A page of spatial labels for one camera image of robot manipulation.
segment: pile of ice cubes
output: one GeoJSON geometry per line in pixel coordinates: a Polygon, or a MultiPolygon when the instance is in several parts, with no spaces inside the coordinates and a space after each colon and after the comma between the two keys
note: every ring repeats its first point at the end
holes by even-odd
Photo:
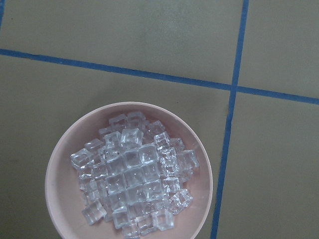
{"type": "Polygon", "coordinates": [[[170,138],[160,121],[150,123],[142,112],[109,124],[100,139],[70,156],[88,224],[113,220],[125,239],[173,228],[173,216],[193,201],[183,183],[199,167],[195,151],[184,150],[180,138],[170,138]]]}

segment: bowl rim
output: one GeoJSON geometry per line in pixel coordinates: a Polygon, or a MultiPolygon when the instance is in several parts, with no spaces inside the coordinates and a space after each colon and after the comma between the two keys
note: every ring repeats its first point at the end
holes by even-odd
{"type": "Polygon", "coordinates": [[[52,173],[51,169],[52,167],[54,167],[56,164],[57,164],[57,161],[54,161],[53,158],[55,156],[55,154],[57,153],[58,149],[60,148],[60,145],[62,144],[62,141],[64,140],[64,138],[70,133],[70,131],[79,123],[81,122],[82,120],[84,120],[85,118],[87,117],[90,117],[91,115],[101,111],[101,110],[104,110],[104,109],[107,109],[107,108],[112,108],[112,107],[117,107],[117,106],[122,106],[122,105],[136,105],[136,106],[147,106],[147,107],[151,107],[151,108],[155,108],[159,111],[162,111],[174,118],[176,118],[178,121],[180,121],[180,123],[182,123],[190,132],[191,134],[193,134],[193,136],[196,138],[201,150],[203,151],[204,153],[204,156],[205,156],[205,160],[207,161],[207,164],[208,164],[208,173],[209,173],[209,198],[208,198],[208,204],[206,206],[206,209],[205,209],[205,213],[204,213],[204,217],[203,219],[201,220],[199,226],[197,227],[196,231],[193,233],[193,235],[191,236],[191,239],[194,239],[197,234],[199,233],[199,231],[201,230],[201,228],[203,227],[206,219],[207,219],[207,216],[208,216],[208,212],[209,212],[209,209],[210,209],[210,205],[211,205],[211,201],[212,201],[212,196],[213,196],[213,175],[212,175],[212,170],[211,170],[211,165],[210,165],[210,162],[209,162],[209,158],[208,158],[208,155],[207,155],[207,152],[202,144],[202,142],[200,141],[199,137],[196,135],[196,133],[192,130],[192,128],[185,122],[183,121],[180,117],[178,117],[177,115],[175,115],[174,113],[162,108],[162,107],[159,107],[159,106],[156,106],[156,105],[153,105],[153,104],[149,104],[149,103],[143,103],[143,102],[133,102],[133,101],[129,101],[129,102],[118,102],[118,103],[113,103],[113,104],[109,104],[109,105],[105,105],[105,106],[102,106],[102,107],[99,107],[93,111],[90,111],[88,112],[87,114],[85,114],[84,116],[82,116],[81,118],[79,118],[76,122],[74,122],[68,129],[67,131],[61,136],[61,138],[59,139],[59,141],[57,142],[56,146],[54,147],[54,150],[50,156],[50,160],[49,160],[49,163],[48,163],[48,166],[47,166],[47,170],[46,170],[46,174],[45,174],[45,200],[46,200],[46,206],[48,208],[48,211],[49,211],[49,214],[50,214],[50,217],[51,217],[51,220],[54,224],[54,227],[56,228],[56,230],[58,231],[58,233],[60,234],[60,236],[64,239],[69,239],[69,238],[66,238],[65,235],[64,235],[64,232],[63,232],[63,228],[64,226],[59,224],[58,223],[58,219],[61,217],[59,214],[55,213],[54,212],[54,205],[57,203],[56,200],[54,199],[54,197],[51,197],[52,192],[53,190],[51,190],[51,188],[53,187],[50,183],[49,183],[49,179],[51,178],[50,177],[50,174],[52,173]]]}

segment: gray tile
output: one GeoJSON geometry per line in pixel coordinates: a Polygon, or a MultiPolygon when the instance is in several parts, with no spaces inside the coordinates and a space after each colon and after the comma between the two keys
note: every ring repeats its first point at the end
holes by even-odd
{"type": "Polygon", "coordinates": [[[319,235],[319,106],[238,94],[218,239],[319,235]]]}
{"type": "Polygon", "coordinates": [[[251,1],[239,85],[319,98],[319,1],[251,1]]]}
{"type": "Polygon", "coordinates": [[[241,5],[9,0],[0,48],[230,84],[241,5]]]}
{"type": "MultiPolygon", "coordinates": [[[[141,101],[166,108],[203,142],[216,189],[228,91],[0,56],[0,231],[5,238],[58,238],[47,213],[44,176],[62,134],[103,105],[141,101]]],[[[209,238],[214,208],[198,238],[209,238]]]]}

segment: blue line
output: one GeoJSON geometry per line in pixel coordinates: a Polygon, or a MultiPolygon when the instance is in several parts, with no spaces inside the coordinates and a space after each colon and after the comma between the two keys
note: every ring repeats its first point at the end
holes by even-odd
{"type": "Polygon", "coordinates": [[[4,14],[4,5],[5,5],[5,0],[0,0],[0,30],[2,26],[2,18],[4,14]]]}
{"type": "Polygon", "coordinates": [[[215,211],[214,211],[214,215],[213,215],[213,224],[212,224],[211,235],[210,235],[211,239],[216,239],[216,237],[217,237],[221,201],[222,201],[222,197],[223,197],[223,189],[224,189],[224,182],[225,182],[225,173],[226,173],[227,157],[228,157],[228,150],[229,150],[229,141],[230,141],[230,135],[231,135],[231,124],[232,124],[233,115],[234,115],[237,85],[238,85],[240,63],[241,63],[241,55],[242,55],[243,45],[244,45],[248,5],[249,5],[249,0],[244,0],[242,13],[241,13],[241,19],[240,19],[240,28],[239,28],[239,33],[238,33],[237,50],[236,50],[236,57],[235,57],[234,71],[233,71],[233,79],[232,79],[232,85],[230,88],[229,113],[228,113],[227,120],[226,120],[223,151],[222,151],[220,168],[219,168],[219,176],[218,176],[218,184],[217,184],[217,192],[216,192],[216,204],[215,204],[215,211]]]}
{"type": "Polygon", "coordinates": [[[64,59],[64,58],[58,58],[58,57],[52,57],[52,56],[44,56],[44,55],[33,55],[29,53],[23,53],[19,51],[12,51],[12,50],[6,50],[6,49],[0,49],[0,55],[27,58],[27,59],[36,60],[36,61],[44,61],[44,62],[50,62],[55,64],[61,64],[61,65],[82,67],[82,68],[99,70],[99,71],[121,73],[125,75],[130,75],[130,76],[139,76],[139,77],[157,79],[162,81],[189,84],[194,86],[203,86],[203,87],[220,89],[220,90],[228,90],[228,91],[230,90],[230,85],[228,84],[196,80],[196,79],[186,78],[186,77],[171,76],[171,75],[165,75],[165,74],[159,74],[159,73],[153,73],[153,72],[147,72],[147,71],[132,70],[128,68],[108,66],[108,65],[90,63],[85,61],[76,61],[76,60],[70,60],[70,59],[64,59]]]}
{"type": "Polygon", "coordinates": [[[266,91],[266,90],[259,90],[259,89],[239,86],[237,88],[237,92],[319,105],[319,99],[317,98],[297,96],[297,95],[285,94],[285,93],[280,93],[275,91],[266,91]]]}

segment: plastic bowl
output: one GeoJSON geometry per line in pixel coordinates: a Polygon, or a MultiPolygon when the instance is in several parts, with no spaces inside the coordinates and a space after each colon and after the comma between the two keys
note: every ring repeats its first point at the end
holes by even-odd
{"type": "Polygon", "coordinates": [[[89,226],[81,211],[85,208],[78,188],[77,174],[69,155],[98,137],[98,129],[108,125],[108,118],[130,111],[142,111],[150,121],[160,120],[171,137],[182,138],[187,149],[196,150],[199,169],[184,184],[194,201],[174,216],[174,229],[156,231],[144,239],[193,239],[207,217],[213,192],[213,178],[207,153],[194,131],[173,113],[146,103],[123,102],[98,108],[75,122],[60,138],[46,171],[45,197],[51,219],[64,239],[122,239],[113,222],[89,226]]]}

